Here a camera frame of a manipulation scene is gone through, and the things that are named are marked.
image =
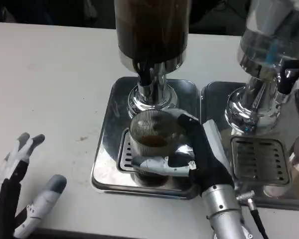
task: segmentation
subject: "grey fingertip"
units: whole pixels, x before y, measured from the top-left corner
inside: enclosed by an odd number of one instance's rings
[[[48,183],[45,185],[45,191],[53,191],[61,194],[66,186],[66,178],[62,175],[56,174],[54,175]]]
[[[31,154],[33,153],[34,149],[39,146],[40,144],[42,144],[45,140],[45,136],[43,134],[39,134],[36,137],[32,138],[33,143],[29,149],[29,156],[31,156]]]
[[[22,147],[26,144],[26,142],[28,141],[29,138],[30,138],[30,134],[28,134],[27,132],[21,134],[18,137],[17,140],[20,142],[19,150],[22,149]]]

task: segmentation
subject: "metal grate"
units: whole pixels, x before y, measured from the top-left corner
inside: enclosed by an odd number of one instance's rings
[[[128,129],[126,129],[122,135],[121,145],[122,149],[118,159],[118,165],[120,166],[120,170],[125,172],[135,172],[134,168],[131,165],[133,156],[130,144],[130,133]]]
[[[290,182],[284,148],[278,140],[235,136],[231,149],[238,180],[276,186]]]

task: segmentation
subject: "coffee container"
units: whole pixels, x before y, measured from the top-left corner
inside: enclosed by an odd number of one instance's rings
[[[115,0],[119,48],[137,63],[162,63],[187,46],[191,0]]]

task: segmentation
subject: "robotic hand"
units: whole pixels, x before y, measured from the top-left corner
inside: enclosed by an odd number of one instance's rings
[[[0,169],[0,239],[28,237],[51,211],[66,186],[65,177],[54,175],[36,198],[15,216],[20,182],[26,174],[29,157],[44,139],[42,134],[30,138],[28,133],[23,133],[3,161]]]
[[[217,143],[221,144],[220,137],[215,135],[218,134],[215,123],[208,121],[201,125],[197,118],[180,109],[164,111],[173,116],[191,142],[195,167],[190,167],[188,176],[200,188],[200,195],[207,210],[206,217],[216,233],[214,238],[253,238],[242,224],[241,207],[236,199],[229,162],[224,159],[223,152],[220,151],[217,155],[212,149],[217,146]],[[155,127],[165,127],[168,123],[171,122],[162,120]]]

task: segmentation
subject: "clear glass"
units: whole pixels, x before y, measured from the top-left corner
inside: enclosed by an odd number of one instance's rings
[[[287,3],[253,0],[240,42],[245,56],[268,71],[279,72],[285,60],[299,60],[299,10]]]
[[[174,59],[187,46],[191,0],[115,0],[120,50],[138,62]]]

